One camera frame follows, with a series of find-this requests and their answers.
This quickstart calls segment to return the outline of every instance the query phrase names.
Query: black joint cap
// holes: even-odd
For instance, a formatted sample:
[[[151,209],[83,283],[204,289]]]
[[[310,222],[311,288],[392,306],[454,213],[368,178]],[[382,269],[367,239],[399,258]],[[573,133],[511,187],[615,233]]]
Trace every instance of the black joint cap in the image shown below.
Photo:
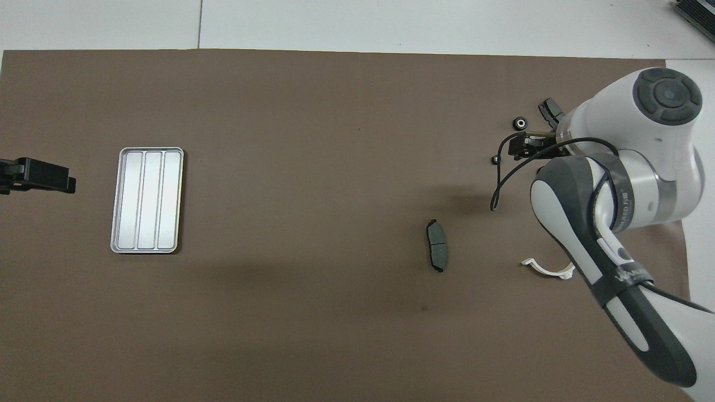
[[[656,123],[679,126],[700,113],[703,97],[698,86],[685,74],[657,67],[642,71],[633,85],[638,109]]]

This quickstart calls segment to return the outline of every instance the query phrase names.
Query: white plastic clip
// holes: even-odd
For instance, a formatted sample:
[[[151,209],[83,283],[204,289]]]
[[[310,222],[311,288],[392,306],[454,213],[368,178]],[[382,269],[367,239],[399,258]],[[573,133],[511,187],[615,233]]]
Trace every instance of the white plastic clip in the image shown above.
[[[521,262],[521,265],[531,265],[533,269],[537,270],[540,273],[543,273],[544,275],[558,276],[561,279],[571,279],[571,277],[573,276],[573,270],[576,268],[573,266],[573,263],[569,263],[566,268],[558,272],[551,272],[543,269],[541,265],[539,265],[533,258],[527,258],[526,260]]]

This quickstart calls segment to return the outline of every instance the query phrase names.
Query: metal tray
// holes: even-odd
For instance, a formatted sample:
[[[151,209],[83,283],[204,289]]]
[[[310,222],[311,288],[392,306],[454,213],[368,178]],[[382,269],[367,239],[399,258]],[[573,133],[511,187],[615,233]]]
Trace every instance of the metal tray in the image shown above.
[[[184,151],[124,148],[119,153],[112,241],[115,253],[172,253],[178,246]]]

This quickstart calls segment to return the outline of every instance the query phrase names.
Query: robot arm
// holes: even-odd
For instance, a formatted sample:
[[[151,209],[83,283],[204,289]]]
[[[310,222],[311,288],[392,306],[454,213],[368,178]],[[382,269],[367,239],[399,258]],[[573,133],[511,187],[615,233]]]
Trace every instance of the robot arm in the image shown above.
[[[691,142],[699,89],[684,74],[645,69],[566,115],[557,143],[571,156],[542,167],[531,204],[633,352],[696,400],[715,399],[715,314],[656,288],[614,233],[687,216],[703,190]],[[618,155],[603,153],[598,139]]]
[[[626,342],[656,376],[696,400],[715,389],[715,314],[669,295],[626,251],[613,229],[651,204],[646,171],[635,152],[557,158],[531,186],[533,211],[561,245]]]

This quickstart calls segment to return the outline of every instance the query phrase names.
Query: black rubber band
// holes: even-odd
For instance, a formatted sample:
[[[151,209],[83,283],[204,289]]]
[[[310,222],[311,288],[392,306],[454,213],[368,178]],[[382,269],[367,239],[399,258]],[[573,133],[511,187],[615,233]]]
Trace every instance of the black rubber band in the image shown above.
[[[640,263],[633,261],[617,266],[610,274],[604,274],[591,286],[591,293],[598,305],[603,307],[625,289],[646,281],[652,283],[654,280]]]
[[[598,163],[608,175],[617,206],[611,230],[614,233],[623,232],[633,220],[633,185],[626,168],[619,158],[611,154],[598,153],[587,157]]]

